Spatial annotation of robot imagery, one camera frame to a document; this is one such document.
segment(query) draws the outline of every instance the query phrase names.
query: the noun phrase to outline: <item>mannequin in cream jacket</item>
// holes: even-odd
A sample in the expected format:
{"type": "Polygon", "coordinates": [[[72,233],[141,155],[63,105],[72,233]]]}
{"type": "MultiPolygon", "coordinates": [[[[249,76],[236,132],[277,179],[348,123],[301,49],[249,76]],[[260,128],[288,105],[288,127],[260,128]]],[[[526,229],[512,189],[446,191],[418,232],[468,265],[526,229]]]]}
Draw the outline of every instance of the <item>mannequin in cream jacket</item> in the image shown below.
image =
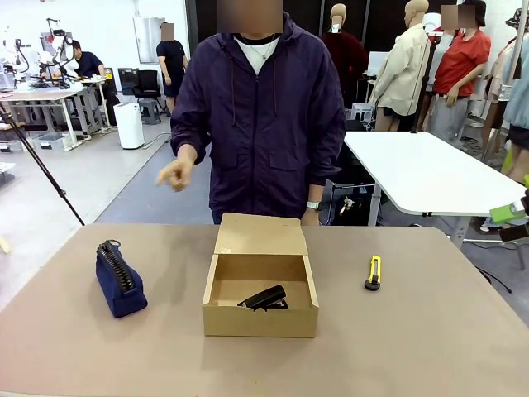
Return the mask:
{"type": "Polygon", "coordinates": [[[422,25],[428,7],[427,0],[406,4],[404,21],[408,29],[395,40],[369,101],[377,107],[376,131],[397,131],[401,117],[417,110],[430,54],[431,42],[422,25]]]}

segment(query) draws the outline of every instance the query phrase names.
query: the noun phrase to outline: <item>person in black clothes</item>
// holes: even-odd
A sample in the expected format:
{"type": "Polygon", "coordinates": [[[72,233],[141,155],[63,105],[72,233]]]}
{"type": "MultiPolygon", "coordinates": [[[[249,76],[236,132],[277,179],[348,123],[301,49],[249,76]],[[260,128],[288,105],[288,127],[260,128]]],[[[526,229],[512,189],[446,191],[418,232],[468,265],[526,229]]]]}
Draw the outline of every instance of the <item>person in black clothes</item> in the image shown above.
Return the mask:
{"type": "Polygon", "coordinates": [[[179,96],[180,85],[182,85],[183,76],[188,67],[188,59],[179,41],[164,40],[173,37],[171,28],[171,24],[165,22],[162,24],[162,41],[156,47],[156,54],[164,75],[164,92],[167,107],[170,113],[173,114],[176,98],[179,96]]]}
{"type": "Polygon", "coordinates": [[[79,64],[79,67],[75,70],[79,76],[91,78],[94,74],[98,74],[102,77],[106,77],[105,65],[102,64],[101,60],[91,52],[81,51],[81,45],[78,41],[73,40],[72,46],[74,48],[74,57],[79,64]]]}

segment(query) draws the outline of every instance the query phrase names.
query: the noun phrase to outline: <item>black hat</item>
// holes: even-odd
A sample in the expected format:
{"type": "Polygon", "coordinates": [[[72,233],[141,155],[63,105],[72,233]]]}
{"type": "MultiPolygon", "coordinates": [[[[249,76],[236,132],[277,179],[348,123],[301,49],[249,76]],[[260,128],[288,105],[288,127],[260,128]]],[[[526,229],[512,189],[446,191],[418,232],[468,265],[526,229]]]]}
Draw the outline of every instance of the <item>black hat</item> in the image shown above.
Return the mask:
{"type": "Polygon", "coordinates": [[[487,26],[485,23],[485,14],[487,13],[487,3],[483,0],[465,0],[462,6],[475,6],[476,8],[476,21],[479,27],[487,26]]]}
{"type": "MultiPolygon", "coordinates": [[[[513,27],[515,29],[518,29],[520,27],[520,20],[522,19],[522,9],[518,8],[514,12],[514,16],[511,19],[507,19],[505,23],[507,26],[513,27]]],[[[529,14],[527,14],[527,20],[526,20],[526,32],[529,32],[529,14]]]]}

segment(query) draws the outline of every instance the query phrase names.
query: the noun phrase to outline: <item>black t-shirt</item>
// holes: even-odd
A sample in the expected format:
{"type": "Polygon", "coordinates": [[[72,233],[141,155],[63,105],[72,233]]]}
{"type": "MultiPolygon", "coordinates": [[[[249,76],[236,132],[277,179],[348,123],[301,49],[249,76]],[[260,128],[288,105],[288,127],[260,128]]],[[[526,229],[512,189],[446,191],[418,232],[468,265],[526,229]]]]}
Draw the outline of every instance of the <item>black t-shirt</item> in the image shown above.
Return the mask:
{"type": "Polygon", "coordinates": [[[165,57],[165,64],[171,79],[182,78],[183,71],[183,52],[182,44],[177,41],[161,41],[156,47],[156,54],[165,57]]]}
{"type": "Polygon", "coordinates": [[[75,70],[79,76],[92,77],[99,74],[98,67],[102,65],[101,60],[91,52],[83,51],[81,59],[77,61],[79,67],[75,70]]]}

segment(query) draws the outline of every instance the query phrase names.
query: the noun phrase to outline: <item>dark red sweater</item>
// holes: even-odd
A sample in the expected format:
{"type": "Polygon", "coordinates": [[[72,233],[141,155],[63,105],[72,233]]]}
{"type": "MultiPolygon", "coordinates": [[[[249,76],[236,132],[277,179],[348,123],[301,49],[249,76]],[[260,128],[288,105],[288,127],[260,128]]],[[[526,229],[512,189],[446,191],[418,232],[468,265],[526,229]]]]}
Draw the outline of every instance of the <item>dark red sweater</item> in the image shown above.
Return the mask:
{"type": "Polygon", "coordinates": [[[367,70],[369,57],[362,43],[345,31],[340,31],[340,33],[327,32],[322,39],[338,70],[344,104],[350,108],[356,100],[356,83],[367,70]]]}

